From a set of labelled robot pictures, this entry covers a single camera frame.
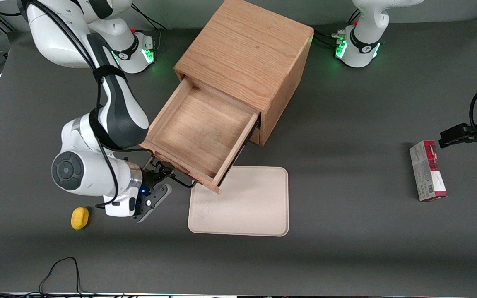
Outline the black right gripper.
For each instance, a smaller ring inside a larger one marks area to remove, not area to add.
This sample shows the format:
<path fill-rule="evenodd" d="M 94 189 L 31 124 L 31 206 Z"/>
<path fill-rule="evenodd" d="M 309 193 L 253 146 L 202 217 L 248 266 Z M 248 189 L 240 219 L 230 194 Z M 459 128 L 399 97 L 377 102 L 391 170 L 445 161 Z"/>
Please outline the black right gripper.
<path fill-rule="evenodd" d="M 141 194 L 151 194 L 155 186 L 170 178 L 176 181 L 174 165 L 167 161 L 153 160 L 151 168 L 141 168 Z"/>

